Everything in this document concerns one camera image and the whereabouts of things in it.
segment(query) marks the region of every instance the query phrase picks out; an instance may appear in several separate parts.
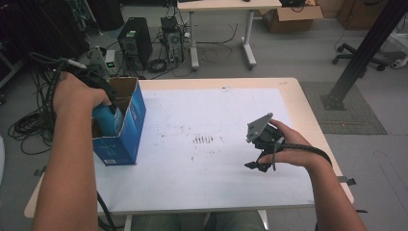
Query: black pillar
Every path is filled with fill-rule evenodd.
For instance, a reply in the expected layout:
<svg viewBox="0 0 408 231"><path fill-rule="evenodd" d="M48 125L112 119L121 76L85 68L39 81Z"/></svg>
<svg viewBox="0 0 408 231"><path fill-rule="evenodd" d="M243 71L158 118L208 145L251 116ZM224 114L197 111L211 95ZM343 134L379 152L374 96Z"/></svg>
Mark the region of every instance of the black pillar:
<svg viewBox="0 0 408 231"><path fill-rule="evenodd" d="M372 57L408 11L408 0L390 0L367 33L357 52L328 95L321 101L326 110L344 110L343 100L363 74Z"/></svg>

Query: background desk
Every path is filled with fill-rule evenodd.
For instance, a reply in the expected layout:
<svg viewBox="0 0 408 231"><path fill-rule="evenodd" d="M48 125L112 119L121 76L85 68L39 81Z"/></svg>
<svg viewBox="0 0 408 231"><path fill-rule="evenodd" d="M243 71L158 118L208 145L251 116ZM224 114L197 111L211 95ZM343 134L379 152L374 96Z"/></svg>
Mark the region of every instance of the background desk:
<svg viewBox="0 0 408 231"><path fill-rule="evenodd" d="M190 13L191 67L192 69L197 70L199 68L199 63L194 33L194 12L248 10L245 37L242 38L242 45L245 50L246 57L248 58L249 68L252 68L256 65L256 61L252 53L251 46L249 45L249 36L251 34L254 10L278 8L281 7L281 3L279 0L251 0L250 2L244 2L243 0L203 0L185 3L179 2L177 6L181 12Z"/></svg>
<svg viewBox="0 0 408 231"><path fill-rule="evenodd" d="M337 173L337 175L342 175L336 160L333 157L333 154L325 140L324 135L322 134L321 130L319 129L319 125L316 121L316 118L313 115L313 112L303 94L303 91L298 84L298 82L294 78L262 78L262 79L188 79L188 80L147 80L147 81L140 81L140 87L142 91L144 90L202 90L202 89L222 89L222 88L230 88L230 89L279 89L281 92L281 96L283 102L285 104L286 110L288 111L288 115L292 122L293 128L299 131L303 136L306 137L309 142L321 148L322 150L326 151L326 153L331 157L333 162L333 167ZM268 106L266 103L266 107L270 107L270 110L273 110L273 106ZM250 155L249 159L256 159L257 154L248 154ZM148 213L167 213L167 212L198 212L198 211L209 211L209 210L249 210L249 209L266 209L266 208L288 208L288 207L304 207L304 206L314 206L313 199L310 200L298 200L299 198L294 198L293 201L301 201L295 203L284 203L284 204L270 204L266 202L265 204L258 204L259 199L254 198L265 198L265 201L268 200L268 197L271 196L280 196L279 198L288 199L285 194L273 194L273 193L265 193L262 188L268 182L263 182L259 184L259 189L257 188L251 194L243 194L242 201L244 206L240 206L238 204L232 204L229 206L223 206L218 208L208 208L206 204L209 203L206 200L211 200L212 198L206 198L205 195L203 197L197 197L196 200L201 202L202 205L197 205L195 208L183 208L184 201L188 199L186 196L189 195L182 195L180 193L175 193L171 186L173 184L167 184L168 191L164 190L160 192L161 197L157 199L160 203L154 203L155 198L153 195L158 194L157 192L149 192L149 189L157 187L154 184L163 184L161 182L162 179L153 180L150 183L150 186L136 186L130 185L128 187L127 184L123 184L129 180L129 175L127 174L118 174L118 171L122 171L122 173L132 172L132 169L138 166L131 166L131 167L103 167L103 164L99 159L95 159L96 165L96 177L98 183L98 190L100 191L102 197L104 198L108 208L113 214L148 214ZM274 180L273 176L279 174L279 169L282 169L284 164L279 165L276 172L272 170L267 173L263 174L258 171L251 171L249 169L244 168L241 166L242 172L244 172L245 176L238 176L238 177L247 177L247 180L253 180L257 178L250 178L253 177L253 174L258 174L256 177L267 177L269 179L269 183ZM106 184L101 185L101 182L104 182L105 178L109 178L110 181L105 181ZM343 184L344 190L351 201L353 201L351 192L346 184ZM207 185L204 183L201 185L201 190L208 191L211 190ZM37 201L37 191L33 194L32 199L30 200L26 210L25 215L26 217L32 217L35 211L35 204ZM135 198L135 195L143 192L142 196ZM227 198L228 194L221 195L220 198ZM140 201L150 201L151 204L150 209L140 208ZM174 205L174 201L177 201L180 204L178 208L170 208L168 204Z"/></svg>

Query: brown cardboard box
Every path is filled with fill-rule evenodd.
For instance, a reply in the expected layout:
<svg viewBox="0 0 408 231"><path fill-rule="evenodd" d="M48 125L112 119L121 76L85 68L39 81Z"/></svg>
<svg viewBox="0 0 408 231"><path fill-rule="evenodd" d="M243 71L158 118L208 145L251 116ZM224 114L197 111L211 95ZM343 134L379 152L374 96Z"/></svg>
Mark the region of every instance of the brown cardboard box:
<svg viewBox="0 0 408 231"><path fill-rule="evenodd" d="M270 32L301 32L309 31L317 18L323 18L320 6L306 6L270 10L264 14L263 21Z"/></svg>
<svg viewBox="0 0 408 231"><path fill-rule="evenodd" d="M347 0L316 0L325 18L336 18Z"/></svg>
<svg viewBox="0 0 408 231"><path fill-rule="evenodd" d="M373 1L366 5L363 0L346 0L337 19L347 30L368 30L388 4L388 0Z"/></svg>

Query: box flap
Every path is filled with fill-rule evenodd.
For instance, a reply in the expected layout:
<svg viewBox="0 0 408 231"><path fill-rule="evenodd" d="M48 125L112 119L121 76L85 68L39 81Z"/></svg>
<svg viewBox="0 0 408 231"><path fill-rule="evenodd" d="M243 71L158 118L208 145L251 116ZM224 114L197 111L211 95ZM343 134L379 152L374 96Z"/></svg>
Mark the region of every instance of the box flap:
<svg viewBox="0 0 408 231"><path fill-rule="evenodd" d="M323 18L320 6L304 8L278 8L279 21Z"/></svg>

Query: office chair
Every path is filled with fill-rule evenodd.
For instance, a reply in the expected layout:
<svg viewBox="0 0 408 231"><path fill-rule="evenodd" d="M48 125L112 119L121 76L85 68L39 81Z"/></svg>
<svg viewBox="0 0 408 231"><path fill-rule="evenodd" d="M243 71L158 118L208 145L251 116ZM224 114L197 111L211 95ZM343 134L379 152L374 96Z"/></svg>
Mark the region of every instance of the office chair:
<svg viewBox="0 0 408 231"><path fill-rule="evenodd" d="M342 52L344 50L349 51L351 54L341 54L341 55L337 55L336 58L334 58L334 60L332 61L332 64L337 64L339 62L340 59L351 59L353 58L354 54L356 53L356 49L354 49L352 46L348 45L347 43L343 43L343 45L339 46L337 48L338 52ZM372 58L370 60L373 64L378 64L377 66L377 70L378 71L383 71L385 70L385 67L388 66L388 63L385 61L381 61L378 60L376 58Z"/></svg>

